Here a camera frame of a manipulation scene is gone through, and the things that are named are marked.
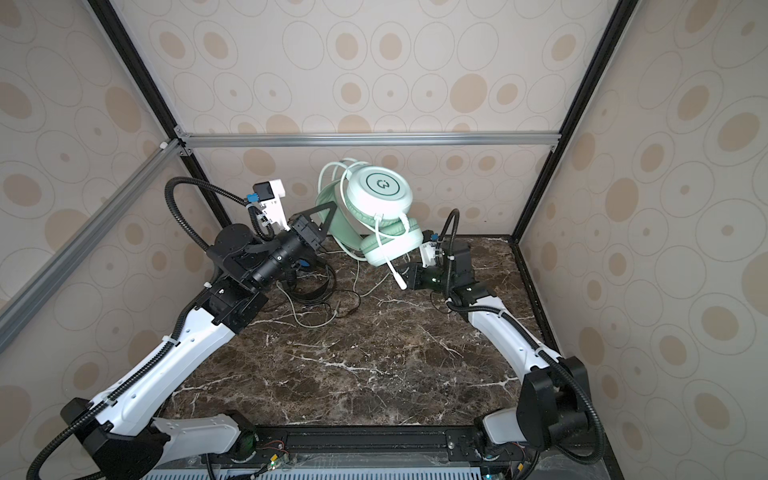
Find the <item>ear cushion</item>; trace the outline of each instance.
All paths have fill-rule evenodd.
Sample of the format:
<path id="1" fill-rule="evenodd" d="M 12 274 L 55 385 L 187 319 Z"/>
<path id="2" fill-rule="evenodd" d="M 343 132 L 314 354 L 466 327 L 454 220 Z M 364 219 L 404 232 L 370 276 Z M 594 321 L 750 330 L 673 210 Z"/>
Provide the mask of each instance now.
<path id="1" fill-rule="evenodd" d="M 350 202 L 346 203 L 346 209 L 349 210 L 349 212 L 352 214 L 353 217 L 355 217 L 357 220 L 360 220 L 362 223 L 364 223 L 366 225 L 370 225 L 371 227 L 376 225 L 376 219 L 374 217 L 371 217 L 370 215 L 365 214 L 362 211 L 358 210 L 357 207 L 352 205 Z M 394 225 L 395 223 L 397 223 L 400 226 L 402 226 L 402 222 L 400 221 L 399 218 L 395 218 L 395 219 L 392 219 L 392 220 L 381 220 L 379 222 L 379 229 L 380 229 L 380 231 L 383 232 L 384 230 L 381 230 L 381 229 L 383 229 L 383 227 L 387 227 L 389 225 Z"/>
<path id="2" fill-rule="evenodd" d="M 415 218 L 409 218 L 408 223 L 411 227 L 410 231 L 420 230 L 419 222 Z M 379 228 L 379 232 L 385 233 L 387 235 L 403 235 L 405 231 L 406 229 L 404 228 L 400 220 L 397 220 L 397 223 L 392 223 L 391 225 L 388 225 L 386 227 Z M 381 237 L 381 239 L 382 239 L 382 244 L 388 243 L 389 241 L 393 240 L 392 238 L 387 238 L 387 237 Z M 362 239 L 362 242 L 360 243 L 361 252 L 368 253 L 375 248 L 379 248 L 379 242 L 376 241 L 375 233 L 371 233 L 370 235 Z"/>

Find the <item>brown marble surface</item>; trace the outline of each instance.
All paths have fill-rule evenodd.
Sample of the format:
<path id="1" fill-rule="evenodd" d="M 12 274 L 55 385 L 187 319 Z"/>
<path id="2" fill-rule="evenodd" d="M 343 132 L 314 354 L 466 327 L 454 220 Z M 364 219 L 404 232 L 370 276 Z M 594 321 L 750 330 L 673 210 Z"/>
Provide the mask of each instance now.
<path id="1" fill-rule="evenodd" d="M 472 246 L 477 280 L 539 336 L 506 240 L 462 240 Z M 337 250 L 332 240 L 326 248 Z M 324 257 L 339 288 L 352 289 L 357 262 L 344 253 Z M 361 263 L 355 291 L 369 292 L 387 273 Z M 264 309 L 272 311 L 206 359 L 168 399 L 163 417 L 237 409 L 257 425 L 468 425 L 517 403 L 520 384 L 501 354 L 458 314 L 437 311 L 428 290 L 403 292 L 388 276 L 353 314 L 316 329 L 296 324 L 279 290 L 269 297 Z M 441 296 L 433 298 L 445 311 Z M 356 297 L 339 292 L 331 303 L 343 316 Z M 306 325 L 326 321 L 322 308 L 296 311 Z"/>

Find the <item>patterned wall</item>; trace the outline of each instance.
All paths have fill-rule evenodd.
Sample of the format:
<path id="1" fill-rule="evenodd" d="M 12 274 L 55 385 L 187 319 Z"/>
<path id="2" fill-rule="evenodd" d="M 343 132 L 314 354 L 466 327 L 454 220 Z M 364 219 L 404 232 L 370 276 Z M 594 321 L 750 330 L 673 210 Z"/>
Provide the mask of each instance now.
<path id="1" fill-rule="evenodd" d="M 61 407 L 91 398 L 143 359 L 210 278 L 212 263 L 179 228 L 161 193 L 168 179 L 184 174 L 173 161 L 0 354 L 2 480 L 24 478 L 26 465 L 64 429 Z M 212 243 L 217 223 L 199 194 L 180 186 L 176 197 Z M 73 438 L 46 463 L 42 478 L 93 471 Z"/>
<path id="2" fill-rule="evenodd" d="M 408 181 L 414 199 L 409 216 L 422 229 L 440 230 L 456 207 L 462 212 L 462 234 L 510 234 L 549 154 L 546 145 L 197 150 L 212 181 L 235 194 L 252 193 L 257 182 L 283 180 L 288 216 L 314 205 L 317 177 L 330 161 L 353 157 L 391 168 Z M 325 183 L 331 170 L 326 172 Z M 237 221 L 250 224 L 245 209 L 228 200 L 225 207 Z"/>
<path id="3" fill-rule="evenodd" d="M 768 5 L 646 2 L 522 242 L 625 478 L 768 472 Z"/>
<path id="4" fill-rule="evenodd" d="M 114 0 L 197 133 L 558 130 L 614 0 Z"/>
<path id="5" fill-rule="evenodd" d="M 76 0 L 0 2 L 0 307 L 162 135 Z"/>

